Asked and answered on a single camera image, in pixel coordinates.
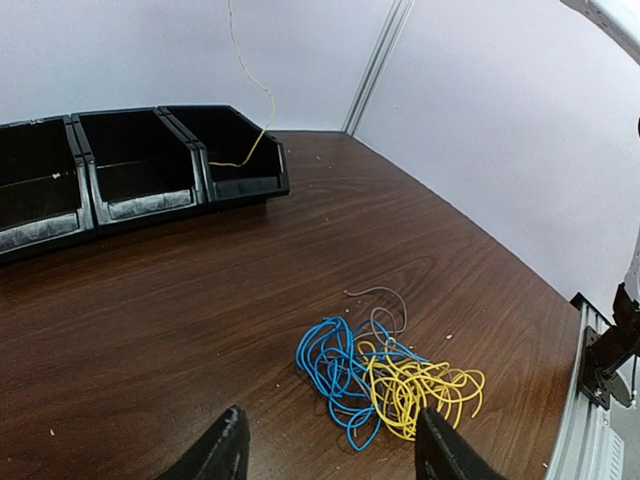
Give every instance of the gray wire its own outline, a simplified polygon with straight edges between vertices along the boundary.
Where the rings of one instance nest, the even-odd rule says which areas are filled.
[[[369,325],[371,327],[371,332],[363,332],[361,334],[359,334],[354,341],[357,340],[362,340],[363,338],[366,337],[375,337],[376,340],[378,340],[378,342],[380,342],[381,345],[386,345],[387,344],[387,340],[386,338],[383,338],[380,336],[379,332],[376,330],[376,322],[378,320],[376,320],[376,314],[378,314],[379,312],[383,312],[386,313],[387,316],[391,319],[391,324],[393,325],[393,338],[398,340],[398,337],[400,336],[400,334],[402,332],[404,332],[407,329],[407,324],[409,322],[409,313],[407,310],[407,304],[405,303],[404,299],[402,298],[402,296],[396,292],[395,290],[389,288],[389,287],[371,287],[368,288],[366,290],[362,290],[361,292],[349,292],[348,290],[345,290],[344,293],[349,296],[349,297],[361,297],[363,295],[367,295],[369,293],[373,293],[373,292],[379,292],[379,291],[383,291],[383,292],[389,292],[392,293],[393,295],[395,295],[395,297],[400,300],[400,303],[402,304],[402,326],[400,328],[398,328],[398,325],[396,323],[396,317],[393,315],[393,313],[391,313],[388,309],[384,308],[384,307],[375,307],[371,310],[371,313],[369,314]]]

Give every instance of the metal bracket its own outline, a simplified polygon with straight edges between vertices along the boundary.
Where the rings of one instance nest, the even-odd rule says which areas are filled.
[[[631,406],[631,394],[622,377],[614,372],[606,376],[598,365],[591,348],[602,337],[593,328],[587,326],[584,330],[578,385],[580,391],[591,403],[605,410],[611,408],[611,397],[615,398],[623,407]]]

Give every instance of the wooden table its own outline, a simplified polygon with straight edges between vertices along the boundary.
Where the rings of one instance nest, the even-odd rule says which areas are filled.
[[[233,403],[251,479],[415,478],[389,432],[353,453],[294,364],[323,316],[356,324],[383,301],[345,288],[378,284],[408,302],[404,343],[486,373],[461,434],[510,479],[543,477],[578,312],[357,141],[278,136],[288,198],[0,269],[0,478],[152,478]]]

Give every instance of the black storage bin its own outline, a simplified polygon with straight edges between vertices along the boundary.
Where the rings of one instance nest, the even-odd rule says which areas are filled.
[[[99,229],[196,213],[206,203],[198,150],[157,109],[72,115]]]
[[[0,126],[0,263],[93,234],[71,118]]]
[[[228,105],[166,106],[160,111],[199,148],[209,204],[215,208],[264,202],[290,191],[284,148],[265,133],[246,165],[241,165],[262,131]]]

